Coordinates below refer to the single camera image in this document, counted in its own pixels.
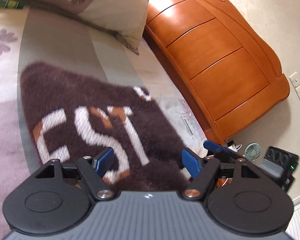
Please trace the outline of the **brown fuzzy sweater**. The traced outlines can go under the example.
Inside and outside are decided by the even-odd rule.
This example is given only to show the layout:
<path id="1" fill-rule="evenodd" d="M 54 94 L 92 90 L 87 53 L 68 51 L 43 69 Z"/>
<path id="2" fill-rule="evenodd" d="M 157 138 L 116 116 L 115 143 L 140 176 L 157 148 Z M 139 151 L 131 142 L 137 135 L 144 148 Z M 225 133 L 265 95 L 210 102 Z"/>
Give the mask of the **brown fuzzy sweater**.
<path id="1" fill-rule="evenodd" d="M 185 144 L 146 88 L 35 62 L 20 76 L 20 95 L 42 163 L 95 157 L 111 147 L 114 162 L 104 181 L 115 192 L 181 192 L 189 185 Z"/>

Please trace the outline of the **small green desk fan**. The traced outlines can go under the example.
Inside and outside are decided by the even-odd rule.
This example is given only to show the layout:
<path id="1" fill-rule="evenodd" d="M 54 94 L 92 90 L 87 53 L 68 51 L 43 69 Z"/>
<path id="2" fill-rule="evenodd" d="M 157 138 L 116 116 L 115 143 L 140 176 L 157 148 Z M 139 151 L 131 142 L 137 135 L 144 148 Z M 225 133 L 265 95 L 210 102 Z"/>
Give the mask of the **small green desk fan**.
<path id="1" fill-rule="evenodd" d="M 255 161 L 261 155 L 261 146 L 251 142 L 244 149 L 244 156 L 250 161 Z"/>

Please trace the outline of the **black power strip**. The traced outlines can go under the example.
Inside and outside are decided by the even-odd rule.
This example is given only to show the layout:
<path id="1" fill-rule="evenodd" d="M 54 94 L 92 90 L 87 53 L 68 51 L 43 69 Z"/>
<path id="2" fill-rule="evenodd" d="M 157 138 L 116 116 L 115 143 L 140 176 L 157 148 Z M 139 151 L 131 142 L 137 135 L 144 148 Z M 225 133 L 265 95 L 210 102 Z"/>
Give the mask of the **black power strip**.
<path id="1" fill-rule="evenodd" d="M 288 192 L 295 178 L 293 173 L 299 165 L 297 154 L 269 146 L 259 164 L 262 169 L 283 191 Z"/>

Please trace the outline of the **orange wooden headboard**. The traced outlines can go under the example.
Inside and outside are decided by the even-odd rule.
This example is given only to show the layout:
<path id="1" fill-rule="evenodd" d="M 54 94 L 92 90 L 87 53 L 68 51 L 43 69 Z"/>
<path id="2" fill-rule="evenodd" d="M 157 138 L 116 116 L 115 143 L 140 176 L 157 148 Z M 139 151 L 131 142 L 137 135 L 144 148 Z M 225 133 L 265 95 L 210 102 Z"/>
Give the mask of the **orange wooden headboard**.
<path id="1" fill-rule="evenodd" d="M 143 36 L 216 143 L 289 96 L 279 58 L 229 0 L 149 0 Z"/>

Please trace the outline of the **patchwork floral bed sheet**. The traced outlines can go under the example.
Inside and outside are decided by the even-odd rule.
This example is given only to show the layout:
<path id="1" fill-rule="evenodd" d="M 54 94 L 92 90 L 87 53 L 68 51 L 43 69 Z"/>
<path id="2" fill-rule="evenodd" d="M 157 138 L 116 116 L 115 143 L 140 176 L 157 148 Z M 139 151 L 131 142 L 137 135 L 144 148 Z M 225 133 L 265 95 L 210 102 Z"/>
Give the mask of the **patchwork floral bed sheet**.
<path id="1" fill-rule="evenodd" d="M 112 147 L 113 187 L 179 190 L 181 150 L 204 156 L 205 139 L 145 41 L 133 52 L 54 12 L 0 9 L 0 239 L 5 198 L 50 159 Z"/>

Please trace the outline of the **green glass bottle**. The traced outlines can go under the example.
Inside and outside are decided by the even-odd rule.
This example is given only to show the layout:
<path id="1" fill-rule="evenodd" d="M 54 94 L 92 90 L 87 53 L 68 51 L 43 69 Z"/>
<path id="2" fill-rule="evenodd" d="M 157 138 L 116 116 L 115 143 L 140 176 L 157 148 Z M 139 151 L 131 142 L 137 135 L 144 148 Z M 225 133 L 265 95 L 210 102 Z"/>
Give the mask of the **green glass bottle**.
<path id="1" fill-rule="evenodd" d="M 24 3 L 15 0 L 0 0 L 0 8 L 4 9 L 23 9 Z"/>

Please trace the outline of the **white wall socket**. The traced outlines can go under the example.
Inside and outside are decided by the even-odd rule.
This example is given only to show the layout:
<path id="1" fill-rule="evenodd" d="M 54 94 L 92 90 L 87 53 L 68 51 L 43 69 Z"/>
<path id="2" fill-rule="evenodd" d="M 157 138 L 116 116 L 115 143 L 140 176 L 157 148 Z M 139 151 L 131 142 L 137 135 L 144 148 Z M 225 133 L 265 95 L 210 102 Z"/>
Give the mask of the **white wall socket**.
<path id="1" fill-rule="evenodd" d="M 289 76 L 289 80 L 296 91 L 296 94 L 300 101 L 300 75 L 298 72 L 294 72 L 292 75 Z"/>

